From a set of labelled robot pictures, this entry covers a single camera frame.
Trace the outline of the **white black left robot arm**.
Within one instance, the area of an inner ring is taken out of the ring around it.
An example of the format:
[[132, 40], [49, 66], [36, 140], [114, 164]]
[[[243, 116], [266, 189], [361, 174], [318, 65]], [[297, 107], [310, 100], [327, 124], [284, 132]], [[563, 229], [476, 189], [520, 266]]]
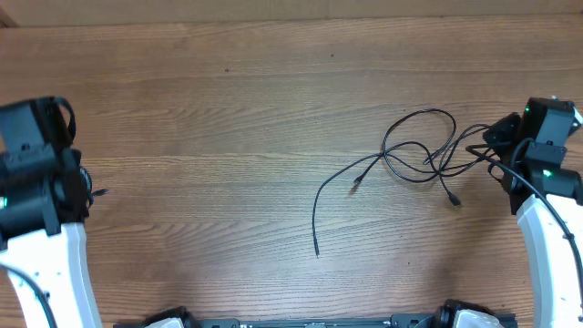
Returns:
[[1, 108], [1, 267], [29, 327], [99, 327], [87, 267], [92, 179], [62, 97]]

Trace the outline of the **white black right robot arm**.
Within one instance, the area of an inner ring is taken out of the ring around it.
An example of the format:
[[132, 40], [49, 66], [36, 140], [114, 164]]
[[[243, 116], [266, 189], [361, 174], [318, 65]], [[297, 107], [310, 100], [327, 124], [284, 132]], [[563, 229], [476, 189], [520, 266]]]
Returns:
[[532, 97], [483, 135], [527, 247], [536, 327], [582, 324], [582, 177], [562, 166], [581, 126], [573, 102]]

